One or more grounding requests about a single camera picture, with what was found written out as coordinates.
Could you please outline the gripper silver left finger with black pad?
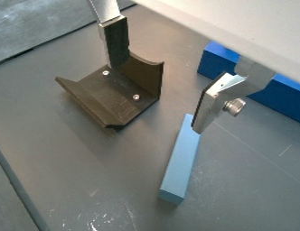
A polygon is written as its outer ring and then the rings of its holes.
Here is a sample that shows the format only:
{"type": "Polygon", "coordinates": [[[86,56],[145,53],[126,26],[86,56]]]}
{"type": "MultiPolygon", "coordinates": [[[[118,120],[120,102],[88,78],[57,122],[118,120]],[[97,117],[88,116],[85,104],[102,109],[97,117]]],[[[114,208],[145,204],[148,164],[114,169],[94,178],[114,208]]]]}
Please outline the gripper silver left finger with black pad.
{"type": "Polygon", "coordinates": [[[120,12],[117,0],[89,0],[100,36],[106,46],[108,65],[118,68],[130,57],[128,18],[120,12]]]}

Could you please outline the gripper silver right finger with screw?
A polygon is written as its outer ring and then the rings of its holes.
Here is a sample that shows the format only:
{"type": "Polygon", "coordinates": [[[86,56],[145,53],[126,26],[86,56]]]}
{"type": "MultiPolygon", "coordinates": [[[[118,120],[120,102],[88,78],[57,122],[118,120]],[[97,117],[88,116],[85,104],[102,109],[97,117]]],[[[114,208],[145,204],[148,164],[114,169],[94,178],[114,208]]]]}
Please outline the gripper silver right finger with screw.
{"type": "Polygon", "coordinates": [[[193,130],[202,133],[224,112],[237,116],[244,109],[241,97],[263,90],[272,81],[276,71],[241,57],[235,67],[236,74],[221,73],[204,89],[192,122],[193,130]]]}

